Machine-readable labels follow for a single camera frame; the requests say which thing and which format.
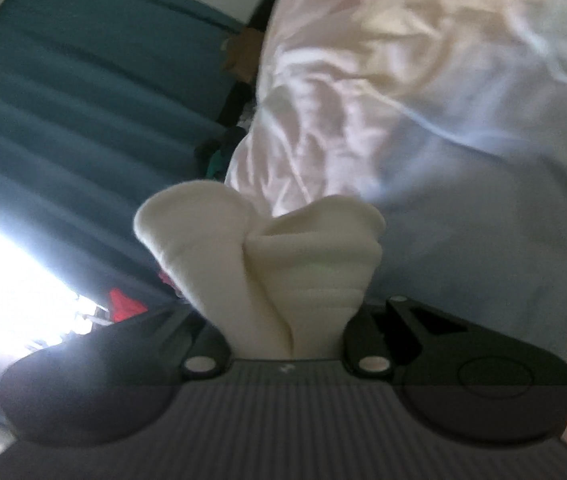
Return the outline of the white zip-up jacket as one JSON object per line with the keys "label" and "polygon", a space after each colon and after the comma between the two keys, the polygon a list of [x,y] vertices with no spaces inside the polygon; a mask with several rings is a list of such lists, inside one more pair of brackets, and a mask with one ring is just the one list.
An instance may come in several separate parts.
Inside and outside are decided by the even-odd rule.
{"label": "white zip-up jacket", "polygon": [[182,296],[249,360],[334,359],[382,259],[375,207],[329,196],[280,217],[225,184],[155,194],[134,232]]}

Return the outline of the dark clothes pile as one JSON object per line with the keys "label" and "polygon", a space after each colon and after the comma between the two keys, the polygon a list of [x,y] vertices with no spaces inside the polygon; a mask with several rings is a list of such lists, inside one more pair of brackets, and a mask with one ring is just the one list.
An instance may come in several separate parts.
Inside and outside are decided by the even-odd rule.
{"label": "dark clothes pile", "polygon": [[[266,32],[270,16],[277,0],[259,0],[238,38],[256,32]],[[200,144],[194,151],[198,176],[203,179],[222,181],[225,179],[230,158],[246,136],[248,127],[240,125],[245,112],[254,113],[256,97],[253,82],[237,80],[217,118],[225,131]]]}

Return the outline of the red bag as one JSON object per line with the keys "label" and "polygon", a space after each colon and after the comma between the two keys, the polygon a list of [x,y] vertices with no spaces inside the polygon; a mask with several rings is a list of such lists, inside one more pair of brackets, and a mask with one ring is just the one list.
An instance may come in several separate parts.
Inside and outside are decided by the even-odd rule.
{"label": "red bag", "polygon": [[111,289],[108,296],[110,297],[111,320],[114,323],[123,322],[148,311],[145,304],[137,299],[130,298],[118,288]]}

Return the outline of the pink patterned bed sheet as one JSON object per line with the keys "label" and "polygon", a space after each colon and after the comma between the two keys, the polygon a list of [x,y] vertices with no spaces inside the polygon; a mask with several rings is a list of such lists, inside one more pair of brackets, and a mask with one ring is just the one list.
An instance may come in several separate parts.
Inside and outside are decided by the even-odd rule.
{"label": "pink patterned bed sheet", "polygon": [[369,295],[567,360],[567,0],[278,0],[227,174],[280,216],[384,215]]}

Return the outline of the dark teal curtain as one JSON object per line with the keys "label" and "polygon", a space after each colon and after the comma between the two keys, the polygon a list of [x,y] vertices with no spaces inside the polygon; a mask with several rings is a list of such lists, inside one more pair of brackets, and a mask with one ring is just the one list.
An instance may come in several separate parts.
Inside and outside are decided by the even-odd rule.
{"label": "dark teal curtain", "polygon": [[0,231],[84,296],[166,304],[132,220],[222,133],[221,46],[239,27],[195,0],[6,0]]}

